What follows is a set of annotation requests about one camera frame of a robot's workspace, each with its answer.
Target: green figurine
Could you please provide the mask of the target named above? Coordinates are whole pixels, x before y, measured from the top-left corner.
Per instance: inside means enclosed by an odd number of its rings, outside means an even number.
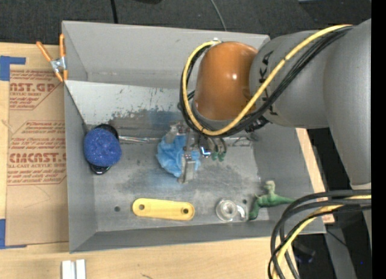
[[[265,183],[264,189],[267,191],[266,195],[257,196],[253,203],[252,210],[249,213],[249,220],[254,220],[258,217],[261,207],[272,207],[281,204],[290,204],[294,199],[286,198],[275,193],[275,183],[273,180],[268,180]]]

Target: blue ball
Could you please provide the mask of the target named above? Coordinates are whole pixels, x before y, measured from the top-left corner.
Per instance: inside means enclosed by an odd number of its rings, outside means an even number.
[[[89,163],[101,167],[114,165],[122,156],[119,140],[102,128],[95,128],[86,134],[83,152]]]

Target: gray bin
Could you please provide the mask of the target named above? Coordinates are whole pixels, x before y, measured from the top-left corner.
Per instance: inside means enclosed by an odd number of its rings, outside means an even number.
[[[70,252],[269,236],[285,205],[261,210],[257,221],[224,223],[216,216],[217,202],[230,198],[248,210],[254,194],[263,194],[265,180],[274,180],[283,196],[314,192],[295,129],[276,125],[259,130],[253,143],[230,146],[223,162],[202,160],[187,184],[160,167],[156,143],[122,144],[121,160],[103,175],[93,174],[83,156],[87,128],[100,123],[127,124],[127,134],[160,138],[169,121],[182,119],[180,75],[201,43],[217,37],[259,49],[268,36],[67,21],[62,30],[69,71]],[[186,222],[139,218],[131,209],[136,198],[190,202],[195,216]],[[322,231],[317,220],[305,233]]]

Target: orange clip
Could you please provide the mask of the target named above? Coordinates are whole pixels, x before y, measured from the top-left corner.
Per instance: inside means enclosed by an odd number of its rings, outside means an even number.
[[[48,62],[50,62],[51,66],[54,70],[55,76],[58,78],[58,80],[60,82],[63,82],[63,79],[67,80],[67,78],[68,78],[68,71],[67,71],[66,66],[65,66],[66,47],[65,47],[64,39],[65,39],[64,35],[61,34],[59,37],[60,58],[58,58],[56,60],[54,60],[50,56],[50,54],[48,53],[47,49],[44,47],[42,42],[40,42],[40,41],[36,42],[37,47],[42,52],[44,58]]]
[[[60,34],[59,36],[59,49],[60,49],[60,57],[66,57],[66,46],[65,46],[65,35]],[[68,70],[63,69],[63,79],[67,80],[68,78]]]

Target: cable bundle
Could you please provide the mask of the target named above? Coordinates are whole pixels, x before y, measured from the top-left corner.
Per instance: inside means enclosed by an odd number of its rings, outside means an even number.
[[[202,44],[201,46],[197,47],[194,52],[189,56],[181,77],[179,107],[182,111],[182,115],[186,123],[194,131],[212,137],[227,137],[243,130],[249,130],[257,120],[263,117],[263,114],[272,106],[272,104],[284,92],[288,85],[320,51],[322,51],[325,47],[329,46],[336,39],[339,39],[340,37],[345,35],[345,33],[347,33],[348,30],[351,29],[351,25],[336,25],[318,31],[309,36],[303,42],[299,43],[270,72],[267,79],[261,84],[260,88],[254,94],[252,99],[247,103],[242,112],[240,112],[240,114],[233,121],[231,121],[230,124],[220,130],[213,130],[211,128],[208,128],[208,126],[202,125],[193,115],[193,112],[189,105],[189,100],[191,100],[194,96],[194,91],[189,94],[187,93],[188,83],[193,70],[194,63],[207,49],[217,44],[218,42],[213,40]],[[294,57],[298,52],[303,51],[303,49],[307,49],[306,52],[304,52],[304,54],[299,57],[294,66],[291,68],[291,70],[289,70],[289,72],[286,74],[284,79],[274,90],[271,96],[267,98],[267,100],[259,109],[248,113],[252,106],[255,104],[255,102],[258,100],[258,98],[268,87],[272,79],[283,68],[286,61]]]
[[[322,198],[328,198],[329,200],[317,202],[312,201]],[[284,256],[293,276],[296,279],[300,279],[299,274],[297,273],[297,270],[294,267],[287,250],[291,246],[296,236],[317,217],[338,212],[368,210],[371,209],[371,204],[371,190],[336,190],[307,195],[294,201],[286,208],[281,219],[273,229],[271,236],[271,259],[268,264],[268,277],[270,279],[285,279],[285,276],[280,268],[280,262]],[[300,212],[312,210],[317,207],[318,209],[316,211],[307,215],[303,220],[298,222],[287,235],[285,235],[285,222],[289,218]],[[281,243],[279,246],[275,247],[278,234],[280,236]]]

